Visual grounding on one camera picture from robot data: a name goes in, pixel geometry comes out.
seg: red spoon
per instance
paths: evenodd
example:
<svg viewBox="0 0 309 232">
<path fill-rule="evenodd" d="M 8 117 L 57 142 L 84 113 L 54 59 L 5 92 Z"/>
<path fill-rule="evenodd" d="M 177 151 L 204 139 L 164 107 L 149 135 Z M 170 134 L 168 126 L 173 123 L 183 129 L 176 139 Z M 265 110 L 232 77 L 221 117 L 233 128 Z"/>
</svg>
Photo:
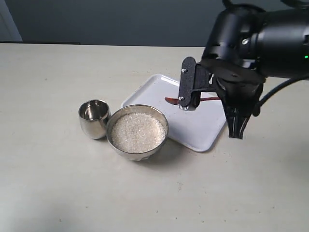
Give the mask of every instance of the red spoon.
<svg viewBox="0 0 309 232">
<path fill-rule="evenodd" d="M 164 98 L 169 104 L 172 104 L 172 105 L 178 105 L 178 99 L 177 98 L 168 98 L 168 97 L 165 97 Z M 209 98 L 201 98 L 201 101 L 204 102 L 204 101 L 212 101 L 212 100 L 220 100 L 219 97 L 209 97 Z"/>
</svg>

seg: metal cup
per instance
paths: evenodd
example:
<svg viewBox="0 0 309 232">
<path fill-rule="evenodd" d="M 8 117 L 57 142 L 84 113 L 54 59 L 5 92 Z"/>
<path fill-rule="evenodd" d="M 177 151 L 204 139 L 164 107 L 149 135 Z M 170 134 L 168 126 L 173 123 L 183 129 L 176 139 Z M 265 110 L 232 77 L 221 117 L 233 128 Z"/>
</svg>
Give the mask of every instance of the metal cup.
<svg viewBox="0 0 309 232">
<path fill-rule="evenodd" d="M 83 132 L 92 139 L 106 135 L 106 125 L 111 117 L 108 104 L 101 100 L 90 100 L 81 105 L 78 111 Z"/>
</svg>

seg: metal bowl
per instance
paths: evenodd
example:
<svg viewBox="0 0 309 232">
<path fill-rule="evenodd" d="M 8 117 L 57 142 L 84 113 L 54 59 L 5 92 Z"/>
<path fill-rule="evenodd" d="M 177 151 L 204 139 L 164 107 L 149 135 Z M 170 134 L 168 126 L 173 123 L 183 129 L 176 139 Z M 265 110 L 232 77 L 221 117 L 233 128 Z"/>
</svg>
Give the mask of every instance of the metal bowl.
<svg viewBox="0 0 309 232">
<path fill-rule="evenodd" d="M 158 145 L 156 148 L 147 151 L 147 152 L 143 152 L 143 153 L 128 153 L 125 151 L 122 151 L 120 149 L 118 149 L 117 147 L 114 146 L 113 142 L 112 142 L 112 128 L 114 127 L 115 123 L 118 121 L 118 119 L 120 119 L 121 117 L 131 114 L 131 113 L 145 113 L 148 115 L 151 115 L 152 117 L 156 118 L 164 127 L 165 129 L 165 138 L 162 141 L 162 143 L 160 145 Z M 112 146 L 112 148 L 121 156 L 128 158 L 129 160 L 133 160 L 133 161 L 140 161 L 140 160 L 145 160 L 148 159 L 151 155 L 153 155 L 154 153 L 158 152 L 160 150 L 160 148 L 164 145 L 164 143 L 167 140 L 168 137 L 168 133 L 169 133 L 169 124 L 167 119 L 165 118 L 165 116 L 157 109 L 148 106 L 148 105 L 130 105 L 127 107 L 124 107 L 120 110 L 118 110 L 116 113 L 113 114 L 113 116 L 110 118 L 110 120 L 107 123 L 107 133 L 106 133 L 106 137 L 107 137 L 107 141 L 109 142 L 109 144 Z"/>
</svg>

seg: white plate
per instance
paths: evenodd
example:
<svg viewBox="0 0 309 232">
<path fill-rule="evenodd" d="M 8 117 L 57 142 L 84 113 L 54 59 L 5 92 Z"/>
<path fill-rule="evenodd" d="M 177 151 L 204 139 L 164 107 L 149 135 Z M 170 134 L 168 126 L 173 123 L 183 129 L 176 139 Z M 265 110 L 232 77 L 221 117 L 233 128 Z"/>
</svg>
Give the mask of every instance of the white plate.
<svg viewBox="0 0 309 232">
<path fill-rule="evenodd" d="M 178 97 L 179 82 L 161 75 L 151 76 L 122 104 L 121 108 L 144 104 L 161 111 L 169 122 L 169 138 L 197 152 L 207 151 L 225 124 L 221 101 L 201 102 L 195 111 L 183 111 L 164 98 Z M 213 97 L 202 93 L 202 97 Z"/>
</svg>

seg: white table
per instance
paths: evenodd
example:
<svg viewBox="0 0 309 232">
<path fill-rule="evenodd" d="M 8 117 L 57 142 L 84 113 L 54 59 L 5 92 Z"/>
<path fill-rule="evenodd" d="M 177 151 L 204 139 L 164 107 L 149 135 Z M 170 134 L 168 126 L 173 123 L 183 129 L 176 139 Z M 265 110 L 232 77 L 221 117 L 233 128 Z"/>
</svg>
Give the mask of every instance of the white table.
<svg viewBox="0 0 309 232">
<path fill-rule="evenodd" d="M 84 101 L 114 112 L 150 75 L 178 79 L 202 51 L 0 44 L 0 231 L 309 231 L 309 82 L 267 102 L 244 140 L 225 129 L 207 153 L 168 141 L 131 162 L 81 131 Z"/>
</svg>

